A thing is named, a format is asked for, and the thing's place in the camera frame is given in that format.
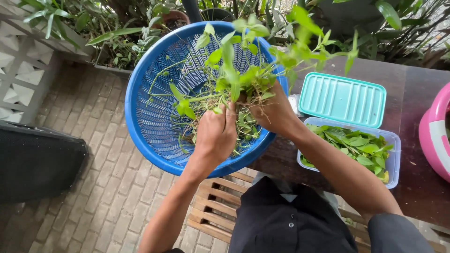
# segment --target person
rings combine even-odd
[[[265,129],[291,140],[368,222],[373,253],[434,252],[370,170],[308,130],[278,82],[271,90],[274,97],[249,106],[252,115]],[[200,119],[195,150],[145,228],[139,253],[183,252],[172,247],[189,204],[199,184],[229,157],[236,143],[235,105],[221,109],[223,114],[206,111]],[[347,226],[323,194],[261,174],[255,181],[241,197],[229,253],[358,252]]]

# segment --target pink plastic object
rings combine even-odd
[[[450,82],[439,91],[419,124],[422,151],[431,167],[450,182],[450,144],[446,133],[446,113],[450,109]]]

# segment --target hand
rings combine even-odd
[[[206,111],[197,128],[195,150],[189,160],[206,165],[202,172],[205,179],[219,164],[225,161],[236,146],[236,105],[221,104],[222,114]]]
[[[289,137],[290,132],[294,131],[297,128],[296,125],[301,121],[292,110],[278,80],[275,81],[270,92],[274,93],[275,96],[266,99],[263,105],[253,103],[247,107],[263,128]]]

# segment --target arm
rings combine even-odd
[[[394,196],[371,171],[311,132],[297,118],[278,81],[272,92],[276,96],[263,106],[249,107],[259,124],[291,140],[365,220],[377,213],[403,215]]]
[[[139,253],[172,249],[198,185],[233,151],[237,136],[235,105],[230,103],[228,107],[222,104],[223,114],[207,111],[200,119],[195,150],[145,228]]]

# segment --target black pole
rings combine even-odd
[[[198,3],[196,0],[181,0],[181,3],[186,11],[186,14],[189,17],[191,23],[201,22],[203,21],[202,16],[200,15],[200,10],[198,9]]]

